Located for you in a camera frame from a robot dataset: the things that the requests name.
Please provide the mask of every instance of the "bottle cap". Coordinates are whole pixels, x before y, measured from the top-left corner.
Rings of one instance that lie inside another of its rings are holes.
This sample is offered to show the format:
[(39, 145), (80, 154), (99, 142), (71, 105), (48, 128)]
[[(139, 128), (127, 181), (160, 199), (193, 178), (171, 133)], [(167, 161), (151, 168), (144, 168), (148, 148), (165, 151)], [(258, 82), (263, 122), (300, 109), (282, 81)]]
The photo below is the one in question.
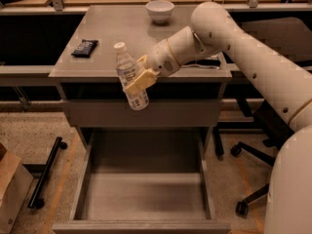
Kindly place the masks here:
[(127, 52), (126, 44), (123, 42), (116, 43), (114, 49), (117, 54)]

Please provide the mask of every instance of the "cardboard box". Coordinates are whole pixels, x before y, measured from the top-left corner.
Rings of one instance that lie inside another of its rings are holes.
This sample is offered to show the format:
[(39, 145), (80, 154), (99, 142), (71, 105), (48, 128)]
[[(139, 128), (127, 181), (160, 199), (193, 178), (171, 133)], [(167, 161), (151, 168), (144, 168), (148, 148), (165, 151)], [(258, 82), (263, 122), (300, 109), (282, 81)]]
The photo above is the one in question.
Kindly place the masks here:
[(0, 233), (11, 232), (32, 180), (21, 158), (0, 143)]

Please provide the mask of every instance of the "caster wheel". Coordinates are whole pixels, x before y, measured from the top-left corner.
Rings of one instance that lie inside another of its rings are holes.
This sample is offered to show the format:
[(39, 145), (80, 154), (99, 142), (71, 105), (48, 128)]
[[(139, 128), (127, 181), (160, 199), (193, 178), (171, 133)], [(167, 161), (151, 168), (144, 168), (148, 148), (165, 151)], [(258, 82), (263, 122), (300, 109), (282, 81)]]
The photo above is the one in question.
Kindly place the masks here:
[(237, 144), (233, 145), (233, 147), (231, 148), (231, 154), (234, 157), (237, 157), (242, 151), (242, 148), (240, 146), (238, 146)]
[(60, 145), (59, 145), (60, 149), (66, 149), (67, 146), (68, 146), (68, 145), (67, 145), (66, 142), (61, 142)]
[(249, 210), (249, 206), (244, 202), (238, 202), (236, 205), (236, 214), (239, 216), (246, 216)]
[(38, 199), (36, 202), (36, 208), (41, 209), (45, 206), (45, 200), (44, 199)]

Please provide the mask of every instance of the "floor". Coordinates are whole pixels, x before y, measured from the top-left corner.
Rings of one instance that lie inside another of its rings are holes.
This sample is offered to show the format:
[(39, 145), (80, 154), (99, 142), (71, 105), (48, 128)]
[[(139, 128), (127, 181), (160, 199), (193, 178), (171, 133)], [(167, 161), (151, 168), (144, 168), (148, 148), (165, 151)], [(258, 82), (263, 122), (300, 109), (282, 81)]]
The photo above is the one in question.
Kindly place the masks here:
[[(24, 164), (44, 164), (56, 137), (62, 137), (67, 149), (59, 150), (57, 158), (45, 184), (42, 196), (45, 207), (32, 210), (27, 207), (38, 176), (34, 178), (25, 197), (12, 234), (54, 233), (54, 223), (65, 223), (69, 219), (77, 188), (85, 148), (74, 128), (71, 128), (57, 105), (35, 104), (27, 112), (19, 103), (0, 103), (0, 142), (21, 157)], [(229, 150), (237, 140), (275, 155), (276, 150), (262, 144), (263, 134), (221, 133), (225, 154), (215, 156), (213, 140), (207, 153), (207, 163), (214, 207), (218, 222), (231, 224), (231, 234), (259, 234), (263, 232), (266, 198), (253, 203), (249, 214), (242, 218), (235, 214), (237, 201), (269, 181), (271, 168), (249, 154), (239, 158), (231, 156)]]

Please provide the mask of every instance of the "bowl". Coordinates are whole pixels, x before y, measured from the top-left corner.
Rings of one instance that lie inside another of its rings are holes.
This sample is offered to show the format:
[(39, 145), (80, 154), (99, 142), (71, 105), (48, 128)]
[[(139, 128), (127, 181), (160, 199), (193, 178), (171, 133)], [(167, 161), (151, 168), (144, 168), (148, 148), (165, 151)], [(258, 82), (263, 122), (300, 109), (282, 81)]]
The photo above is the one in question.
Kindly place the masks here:
[(146, 4), (147, 14), (156, 23), (165, 23), (175, 8), (175, 5), (166, 0), (154, 0)]

